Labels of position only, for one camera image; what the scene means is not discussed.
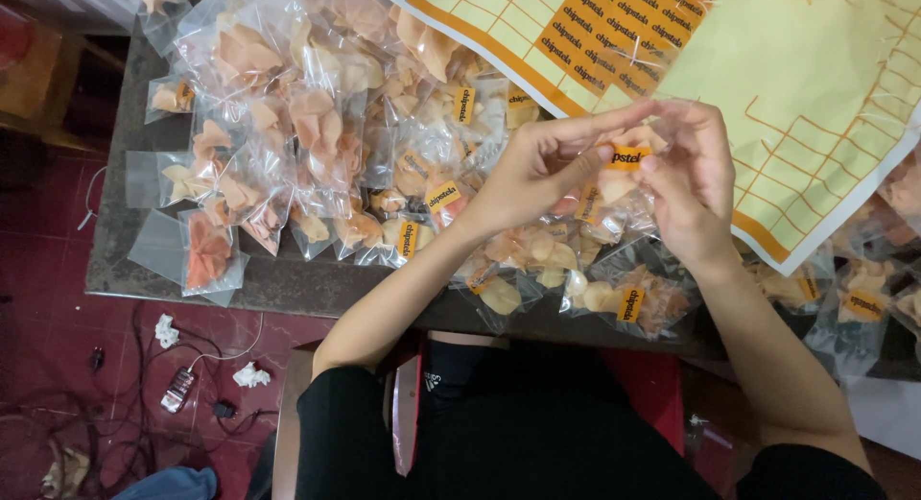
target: crumpled tissue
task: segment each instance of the crumpled tissue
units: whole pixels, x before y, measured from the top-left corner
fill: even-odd
[[[172,328],[172,317],[169,315],[160,315],[156,321],[154,337],[160,341],[160,347],[169,349],[178,341],[178,330]]]
[[[269,373],[263,370],[256,370],[256,367],[253,366],[256,362],[249,362],[245,367],[236,371],[236,374],[233,375],[233,380],[236,381],[236,384],[240,387],[249,387],[253,388],[256,385],[261,383],[262,385],[268,385],[272,378],[269,376]]]

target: hand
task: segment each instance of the hand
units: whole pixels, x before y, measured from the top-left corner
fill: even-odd
[[[715,106],[678,99],[658,102],[654,114],[673,125],[675,141],[669,163],[659,156],[640,163],[659,195],[662,241],[698,281],[718,278],[738,264],[730,234],[736,172],[723,116]]]
[[[595,147],[602,133],[631,128],[655,107],[644,100],[597,115],[525,124],[458,219],[495,235],[539,218],[611,161],[611,146]]]

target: black shirt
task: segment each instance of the black shirt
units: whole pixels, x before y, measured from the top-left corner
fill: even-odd
[[[365,369],[317,376],[297,402],[296,498],[720,498],[631,409],[567,389],[463,401],[426,429],[403,478],[382,401],[383,387]],[[885,498],[846,459],[799,445],[762,450],[737,493],[740,500]]]

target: person's left hand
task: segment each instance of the person's left hand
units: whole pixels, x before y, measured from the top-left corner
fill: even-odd
[[[632,128],[654,110],[655,103],[643,100],[597,115],[525,124],[458,219],[495,235],[539,218],[611,161],[614,148],[595,146],[601,134]],[[548,169],[561,163],[555,173]]]

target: person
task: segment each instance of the person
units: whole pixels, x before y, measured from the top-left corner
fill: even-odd
[[[665,246],[697,280],[760,422],[764,448],[738,498],[882,498],[835,381],[777,316],[732,246],[734,166],[720,110],[681,100],[636,102],[586,117],[528,124],[448,228],[352,306],[313,358],[297,403],[297,498],[719,498],[631,410],[588,353],[508,351],[431,340],[413,467],[394,467],[376,365],[491,236],[547,212],[608,163],[606,132],[656,116],[685,157],[644,158]],[[568,162],[554,174],[551,159]],[[435,395],[439,389],[447,393]]]

